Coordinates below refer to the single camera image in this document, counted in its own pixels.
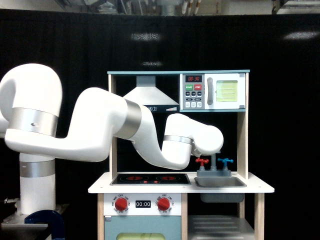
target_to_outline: digital display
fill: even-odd
[[[136,200],[135,207],[137,209],[150,209],[151,208],[151,201],[149,201],[149,200]]]
[[[202,83],[202,76],[190,76],[190,75],[186,75],[185,76],[185,82],[186,83]]]

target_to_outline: blue clamp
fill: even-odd
[[[25,224],[48,223],[52,240],[65,240],[65,223],[62,216],[53,210],[36,211],[24,219]]]
[[[218,158],[218,161],[222,161],[223,162],[223,166],[226,167],[227,166],[227,162],[230,162],[230,163],[233,163],[234,161],[232,159],[229,159],[229,158],[225,158],[225,159],[222,159],[222,158]]]

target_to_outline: wooden post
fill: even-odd
[[[115,94],[116,93],[116,79],[115,76],[109,74],[109,92]],[[109,172],[110,172],[110,180],[114,179],[114,177],[118,173],[117,169],[117,138],[112,138],[110,153],[109,153]]]
[[[98,238],[105,239],[104,194],[98,193]]]
[[[254,194],[254,239],[265,239],[265,194]]]
[[[249,73],[245,74],[245,112],[237,114],[237,172],[248,179]]]
[[[188,194],[181,193],[181,240],[188,240]]]
[[[245,199],[237,204],[238,218],[245,218]]]

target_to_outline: red button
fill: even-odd
[[[124,211],[128,207],[128,201],[123,197],[120,197],[115,201],[114,205],[118,211]]]
[[[158,209],[161,211],[167,211],[170,208],[170,202],[165,197],[160,198],[157,205]]]
[[[202,90],[202,85],[201,84],[195,84],[194,85],[194,90]]]

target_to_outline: red faucet handle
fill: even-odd
[[[195,160],[196,163],[200,163],[201,164],[201,167],[204,167],[205,164],[207,164],[209,162],[209,159],[202,159],[202,158],[197,158]]]

